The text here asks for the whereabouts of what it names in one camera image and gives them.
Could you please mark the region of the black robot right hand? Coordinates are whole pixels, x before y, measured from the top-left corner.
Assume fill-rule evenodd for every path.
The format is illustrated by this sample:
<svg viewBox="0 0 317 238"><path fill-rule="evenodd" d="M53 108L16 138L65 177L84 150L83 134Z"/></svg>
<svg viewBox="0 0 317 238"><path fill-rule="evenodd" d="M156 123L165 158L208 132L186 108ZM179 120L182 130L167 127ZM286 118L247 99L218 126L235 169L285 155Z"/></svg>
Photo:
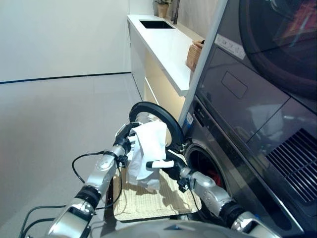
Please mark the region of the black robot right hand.
<svg viewBox="0 0 317 238"><path fill-rule="evenodd" d="M181 180L181 170L187 167L186 163L184 162L184 159L185 158L182 154L176 153L172 150L166 150L164 160L148 161L146 162L146 168L161 169L171 179Z"/></svg>

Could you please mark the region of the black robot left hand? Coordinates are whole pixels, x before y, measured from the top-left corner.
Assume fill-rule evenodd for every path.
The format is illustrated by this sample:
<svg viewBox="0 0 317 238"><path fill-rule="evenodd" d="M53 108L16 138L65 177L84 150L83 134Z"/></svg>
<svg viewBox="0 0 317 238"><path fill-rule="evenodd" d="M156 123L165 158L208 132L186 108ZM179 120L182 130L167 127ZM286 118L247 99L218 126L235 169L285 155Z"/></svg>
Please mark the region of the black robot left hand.
<svg viewBox="0 0 317 238"><path fill-rule="evenodd" d="M114 145L122 146L125 154L130 152L131 142L128 137L135 136L135 132L131 132L131 130L140 125L141 124L139 122L130 122L129 124L124 124L121 129L115 134Z"/></svg>

